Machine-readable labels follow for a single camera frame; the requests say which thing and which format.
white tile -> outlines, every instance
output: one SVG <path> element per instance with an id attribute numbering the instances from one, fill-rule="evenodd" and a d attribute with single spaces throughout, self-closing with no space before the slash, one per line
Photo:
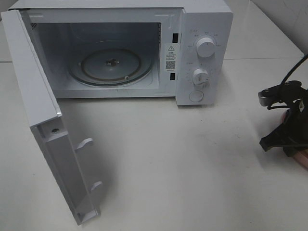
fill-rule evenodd
<path id="1" fill-rule="evenodd" d="M 0 4 L 0 12 L 8 10 L 10 6 L 12 6 L 17 0 L 1 0 Z"/>
<path id="2" fill-rule="evenodd" d="M 79 159 L 105 188 L 101 215 L 80 227 L 27 127 L 12 64 L 0 64 L 0 230 L 306 230 L 307 171 L 258 144 L 283 110 L 267 111 L 257 93 L 297 61 L 225 60 L 209 107 L 60 101 L 73 143 L 94 139 Z M 307 71 L 293 76 L 305 87 Z"/>
<path id="3" fill-rule="evenodd" d="M 253 2 L 287 35 L 299 14 L 298 4 L 301 0 L 253 0 Z"/>
<path id="4" fill-rule="evenodd" d="M 228 0 L 234 12 L 226 59 L 301 57 L 302 52 L 251 1 Z"/>
<path id="5" fill-rule="evenodd" d="M 308 2 L 302 5 L 293 27 L 292 38 L 304 53 L 308 53 Z"/>

open microwave door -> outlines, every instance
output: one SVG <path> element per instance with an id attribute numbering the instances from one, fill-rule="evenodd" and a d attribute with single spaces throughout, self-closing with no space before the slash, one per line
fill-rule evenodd
<path id="1" fill-rule="evenodd" d="M 76 157 L 77 150 L 92 139 L 85 139 L 76 147 L 72 145 L 61 110 L 27 32 L 24 22 L 30 25 L 30 19 L 22 18 L 17 10 L 1 15 L 31 131 L 77 224 L 81 224 L 98 215 Z"/>

white microwave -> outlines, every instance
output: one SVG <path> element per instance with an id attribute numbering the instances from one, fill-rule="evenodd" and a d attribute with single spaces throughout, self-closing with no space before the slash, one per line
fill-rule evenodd
<path id="1" fill-rule="evenodd" d="M 223 0 L 19 0 L 2 14 L 30 128 L 80 224 L 98 214 L 57 98 L 212 104 L 233 14 Z"/>

power level knob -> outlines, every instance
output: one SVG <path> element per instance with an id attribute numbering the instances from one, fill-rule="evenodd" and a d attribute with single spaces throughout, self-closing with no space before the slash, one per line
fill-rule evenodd
<path id="1" fill-rule="evenodd" d="M 209 81 L 209 74 L 206 70 L 199 68 L 192 73 L 192 82 L 194 85 L 205 85 Z"/>
<path id="2" fill-rule="evenodd" d="M 196 43 L 197 53 L 200 57 L 210 57 L 215 52 L 216 44 L 210 37 L 200 38 Z"/>

timer knob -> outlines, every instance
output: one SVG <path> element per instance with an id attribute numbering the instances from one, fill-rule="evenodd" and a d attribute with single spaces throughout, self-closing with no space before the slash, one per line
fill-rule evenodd
<path id="1" fill-rule="evenodd" d="M 194 83 L 194 85 L 205 85 L 206 83 L 208 83 L 209 74 L 206 70 L 199 68 L 194 70 L 194 72 L 192 73 L 192 78 L 192 82 Z"/>
<path id="2" fill-rule="evenodd" d="M 197 53 L 200 57 L 210 57 L 215 52 L 216 44 L 210 37 L 203 37 L 198 39 L 196 43 Z"/>

